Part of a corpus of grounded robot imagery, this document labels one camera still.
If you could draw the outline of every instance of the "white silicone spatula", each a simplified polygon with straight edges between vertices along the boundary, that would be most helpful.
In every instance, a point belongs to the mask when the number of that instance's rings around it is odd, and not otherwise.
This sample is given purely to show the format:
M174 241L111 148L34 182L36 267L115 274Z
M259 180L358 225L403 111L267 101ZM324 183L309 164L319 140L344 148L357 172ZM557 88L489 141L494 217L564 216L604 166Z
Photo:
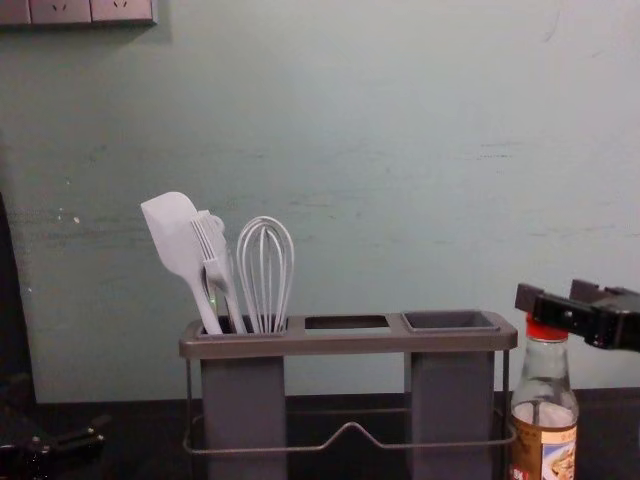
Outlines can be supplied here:
M190 220L197 210L189 198L168 192L140 205L162 264L184 279L191 288L204 328L209 334L222 334L220 323L205 292L204 267L200 245Z

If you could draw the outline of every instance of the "utensil caddy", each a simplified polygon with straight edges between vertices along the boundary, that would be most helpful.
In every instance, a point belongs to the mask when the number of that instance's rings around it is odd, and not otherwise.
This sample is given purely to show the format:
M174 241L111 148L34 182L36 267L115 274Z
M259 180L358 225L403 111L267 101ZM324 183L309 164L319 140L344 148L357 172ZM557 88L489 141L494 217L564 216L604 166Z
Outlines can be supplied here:
M358 330L340 334L343 329ZM489 480L492 447L502 449L499 468L506 478L505 447L515 435L507 422L509 396L503 395L500 438L491 438L494 359L502 352L503 392L508 392L509 350L516 345L513 326L476 310L291 316L283 333L250 335L206 335L201 322L193 322L180 340L187 364L184 447L192 460L207 457L209 480L286 480L287 453L324 450L355 429L381 449L406 450L413 480ZM287 446L285 356L392 352L405 354L405 443L383 443L351 421L323 444ZM196 360L206 450L193 442L191 362Z

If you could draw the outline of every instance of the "bottle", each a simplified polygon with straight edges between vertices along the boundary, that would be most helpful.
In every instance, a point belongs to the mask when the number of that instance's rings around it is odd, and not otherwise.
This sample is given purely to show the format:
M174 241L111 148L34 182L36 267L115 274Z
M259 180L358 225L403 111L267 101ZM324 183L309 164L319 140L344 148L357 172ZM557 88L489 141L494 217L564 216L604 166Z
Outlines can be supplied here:
M527 350L511 399L517 438L511 480L573 480L578 402L571 391L568 334L527 317Z

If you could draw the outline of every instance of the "dark table surface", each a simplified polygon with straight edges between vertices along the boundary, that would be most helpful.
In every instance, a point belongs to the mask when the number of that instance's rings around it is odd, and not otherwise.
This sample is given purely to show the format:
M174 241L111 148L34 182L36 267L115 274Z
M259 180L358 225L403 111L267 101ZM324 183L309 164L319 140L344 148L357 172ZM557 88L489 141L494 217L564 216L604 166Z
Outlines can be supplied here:
M580 421L577 450L579 480L640 479L640 389L579 392ZM340 406L357 405L361 396L344 396ZM394 406L399 396L379 396L371 406ZM288 410L313 410L323 402L292 399ZM189 460L181 447L185 427L185 402L135 402L75 405L41 405L32 413L34 420L51 434L62 434L84 427L101 414L112 422L105 428L105 450L99 462L80 465L59 475L59 480L92 479L172 479L189 478ZM381 437L397 439L403 435L401 417L370 415L367 427ZM344 417L314 418L289 416L290 442L324 440L344 423ZM329 451L289 459L290 478L332 480L408 479L400 452L372 451L357 433L347 434Z

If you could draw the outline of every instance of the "wall socket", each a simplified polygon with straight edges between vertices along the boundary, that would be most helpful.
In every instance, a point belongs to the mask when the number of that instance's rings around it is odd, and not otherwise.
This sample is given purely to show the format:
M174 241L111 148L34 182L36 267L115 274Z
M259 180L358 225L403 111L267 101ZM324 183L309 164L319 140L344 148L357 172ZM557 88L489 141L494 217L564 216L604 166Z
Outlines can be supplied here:
M152 3L152 0L91 0L91 16L94 22L151 22L154 18Z
M31 0L31 21L33 24L90 23L91 6L89 0Z
M0 25L31 23L29 0L0 0Z

